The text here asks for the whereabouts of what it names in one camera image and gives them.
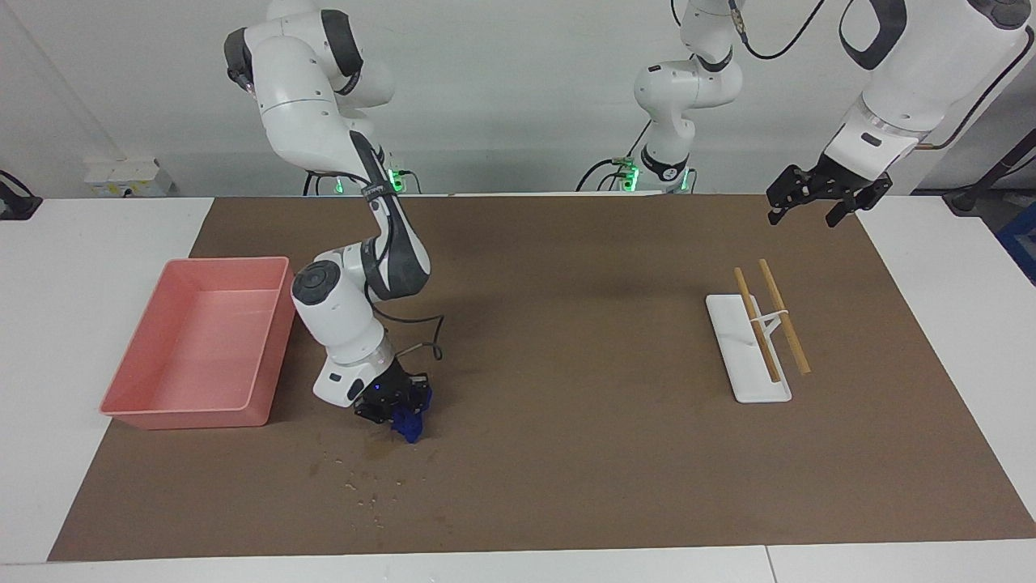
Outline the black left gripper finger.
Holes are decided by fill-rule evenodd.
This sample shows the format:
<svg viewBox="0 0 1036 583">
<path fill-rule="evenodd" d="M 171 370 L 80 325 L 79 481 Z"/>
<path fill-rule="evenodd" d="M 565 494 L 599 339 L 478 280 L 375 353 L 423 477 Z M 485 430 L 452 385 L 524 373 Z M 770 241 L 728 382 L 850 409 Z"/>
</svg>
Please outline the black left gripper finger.
<svg viewBox="0 0 1036 583">
<path fill-rule="evenodd" d="M 848 214 L 873 209 L 884 197 L 885 192 L 892 187 L 892 184 L 891 178 L 877 178 L 872 184 L 866 185 L 855 194 L 851 194 L 848 191 L 844 192 L 831 211 L 826 214 L 826 225 L 829 228 L 836 228 Z"/>
<path fill-rule="evenodd" d="M 770 225 L 777 225 L 792 209 L 813 201 L 810 190 L 813 173 L 799 166 L 787 166 L 766 190 L 766 199 L 770 204 L 767 220 Z"/>
</svg>

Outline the blue towel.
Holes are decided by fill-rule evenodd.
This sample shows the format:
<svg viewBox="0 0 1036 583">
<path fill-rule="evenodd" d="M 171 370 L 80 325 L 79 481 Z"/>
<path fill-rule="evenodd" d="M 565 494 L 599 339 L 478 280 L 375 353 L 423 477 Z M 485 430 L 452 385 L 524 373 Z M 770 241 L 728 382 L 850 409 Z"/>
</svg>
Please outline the blue towel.
<svg viewBox="0 0 1036 583">
<path fill-rule="evenodd" d="M 410 389 L 398 393 L 393 406 L 396 407 L 395 418 L 391 422 L 393 431 L 403 436 L 407 443 L 418 443 L 419 438 L 421 438 L 424 432 L 424 413 L 426 410 L 410 409 Z"/>
</svg>

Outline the black tripod leg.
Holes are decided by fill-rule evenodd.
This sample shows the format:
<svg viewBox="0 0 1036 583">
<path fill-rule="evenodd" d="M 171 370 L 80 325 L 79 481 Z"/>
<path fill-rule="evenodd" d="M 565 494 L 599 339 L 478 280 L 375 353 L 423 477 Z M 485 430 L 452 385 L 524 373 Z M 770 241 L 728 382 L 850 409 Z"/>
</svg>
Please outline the black tripod leg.
<svg viewBox="0 0 1036 583">
<path fill-rule="evenodd" d="M 973 215 L 978 199 L 996 182 L 1021 171 L 1034 161 L 1036 161 L 1036 128 L 1026 133 L 1020 142 L 1015 144 L 1002 159 L 995 163 L 979 180 L 944 193 L 943 202 L 955 215 Z"/>
</svg>

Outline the brown table mat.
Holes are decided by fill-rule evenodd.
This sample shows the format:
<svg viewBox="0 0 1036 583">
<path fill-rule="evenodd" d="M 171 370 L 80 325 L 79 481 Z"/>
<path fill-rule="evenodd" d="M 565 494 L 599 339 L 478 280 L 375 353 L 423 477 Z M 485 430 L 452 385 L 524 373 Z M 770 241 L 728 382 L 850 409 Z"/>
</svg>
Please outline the brown table mat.
<svg viewBox="0 0 1036 583">
<path fill-rule="evenodd" d="M 315 398 L 293 322 L 269 422 L 112 422 L 54 561 L 1036 536 L 858 215 L 754 196 L 412 199 L 445 316 L 410 445 Z M 739 403 L 706 296 L 781 291 L 792 401 Z"/>
</svg>

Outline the light wooden dowel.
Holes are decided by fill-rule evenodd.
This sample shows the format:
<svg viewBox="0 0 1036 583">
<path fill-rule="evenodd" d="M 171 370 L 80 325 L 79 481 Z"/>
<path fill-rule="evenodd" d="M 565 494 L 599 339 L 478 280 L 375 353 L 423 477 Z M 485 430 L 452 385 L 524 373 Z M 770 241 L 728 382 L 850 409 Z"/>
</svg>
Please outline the light wooden dowel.
<svg viewBox="0 0 1036 583">
<path fill-rule="evenodd" d="M 784 301 L 769 262 L 767 262 L 765 258 L 759 258 L 758 264 L 762 271 L 762 280 L 766 282 L 767 291 L 769 292 L 772 303 L 777 311 L 777 315 L 780 319 L 784 336 L 787 339 L 788 346 L 792 348 L 793 359 L 795 359 L 796 366 L 798 366 L 799 373 L 803 374 L 803 376 L 805 376 L 805 374 L 810 374 L 813 372 L 813 368 L 811 368 L 802 343 L 800 343 L 798 331 L 796 331 L 796 327 L 793 325 L 792 313 L 788 311 L 787 303 Z"/>
</svg>

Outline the blue crate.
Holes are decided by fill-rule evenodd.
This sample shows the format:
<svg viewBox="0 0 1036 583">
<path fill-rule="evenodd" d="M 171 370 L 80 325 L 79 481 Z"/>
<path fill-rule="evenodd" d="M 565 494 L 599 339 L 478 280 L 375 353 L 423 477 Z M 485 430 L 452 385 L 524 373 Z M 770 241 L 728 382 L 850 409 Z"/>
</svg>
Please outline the blue crate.
<svg viewBox="0 0 1036 583">
<path fill-rule="evenodd" d="M 996 230 L 995 238 L 1036 287 L 1036 202 Z"/>
</svg>

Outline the brown wooden dowel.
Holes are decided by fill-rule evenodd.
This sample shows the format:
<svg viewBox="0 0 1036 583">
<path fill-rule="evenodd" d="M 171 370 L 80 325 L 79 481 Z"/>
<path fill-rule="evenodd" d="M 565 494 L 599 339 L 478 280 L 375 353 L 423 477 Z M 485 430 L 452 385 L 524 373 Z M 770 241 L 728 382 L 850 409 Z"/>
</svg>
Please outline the brown wooden dowel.
<svg viewBox="0 0 1036 583">
<path fill-rule="evenodd" d="M 769 341 L 769 336 L 766 336 L 765 328 L 762 328 L 762 314 L 758 311 L 758 307 L 756 307 L 754 301 L 754 296 L 752 296 L 749 291 L 743 270 L 741 270 L 739 266 L 736 266 L 736 268 L 733 268 L 733 274 L 737 282 L 737 291 L 741 297 L 741 303 L 743 303 L 743 307 L 746 310 L 750 328 L 752 332 L 754 332 L 754 339 L 759 350 L 761 351 L 762 365 L 766 366 L 767 376 L 769 376 L 770 381 L 779 381 L 779 369 L 777 368 L 775 358 L 770 351 L 770 344 L 767 343 L 767 341 Z"/>
</svg>

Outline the pink plastic bin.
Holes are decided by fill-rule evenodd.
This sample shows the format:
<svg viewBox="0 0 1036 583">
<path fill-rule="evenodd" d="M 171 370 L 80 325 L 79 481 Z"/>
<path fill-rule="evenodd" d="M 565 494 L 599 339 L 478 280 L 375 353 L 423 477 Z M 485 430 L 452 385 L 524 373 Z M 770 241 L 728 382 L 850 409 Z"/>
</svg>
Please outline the pink plastic bin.
<svg viewBox="0 0 1036 583">
<path fill-rule="evenodd" d="M 141 429 L 269 421 L 295 307 L 285 256 L 163 266 L 100 414 Z"/>
</svg>

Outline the white rack base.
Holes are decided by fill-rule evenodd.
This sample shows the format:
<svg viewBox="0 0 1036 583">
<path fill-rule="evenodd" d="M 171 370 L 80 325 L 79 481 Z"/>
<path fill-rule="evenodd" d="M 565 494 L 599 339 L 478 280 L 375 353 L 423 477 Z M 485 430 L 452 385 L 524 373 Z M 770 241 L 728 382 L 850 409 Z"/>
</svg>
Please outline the white rack base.
<svg viewBox="0 0 1036 583">
<path fill-rule="evenodd" d="M 714 294 L 706 296 L 711 327 L 715 332 L 720 354 L 735 399 L 739 403 L 781 403 L 792 401 L 792 388 L 777 356 L 772 336 L 780 327 L 777 311 L 762 315 L 762 328 L 769 336 L 770 351 L 773 354 L 780 380 L 770 381 L 761 351 L 749 325 L 741 297 L 736 294 Z"/>
</svg>

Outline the white socket box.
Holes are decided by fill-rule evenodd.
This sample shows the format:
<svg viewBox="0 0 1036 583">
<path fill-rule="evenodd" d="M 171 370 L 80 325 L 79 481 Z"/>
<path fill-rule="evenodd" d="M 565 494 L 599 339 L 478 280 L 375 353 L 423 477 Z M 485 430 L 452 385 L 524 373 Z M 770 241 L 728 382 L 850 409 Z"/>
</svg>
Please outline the white socket box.
<svg viewBox="0 0 1036 583">
<path fill-rule="evenodd" d="M 84 185 L 99 197 L 167 197 L 177 185 L 156 159 L 89 164 Z"/>
</svg>

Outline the black table clamp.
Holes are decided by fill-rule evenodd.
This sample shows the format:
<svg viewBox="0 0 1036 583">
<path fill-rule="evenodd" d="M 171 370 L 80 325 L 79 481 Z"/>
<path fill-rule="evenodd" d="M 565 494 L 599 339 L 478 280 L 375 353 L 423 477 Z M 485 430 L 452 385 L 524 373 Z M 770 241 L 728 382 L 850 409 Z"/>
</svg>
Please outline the black table clamp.
<svg viewBox="0 0 1036 583">
<path fill-rule="evenodd" d="M 18 177 L 0 169 L 0 221 L 32 218 L 42 199 L 31 192 Z"/>
</svg>

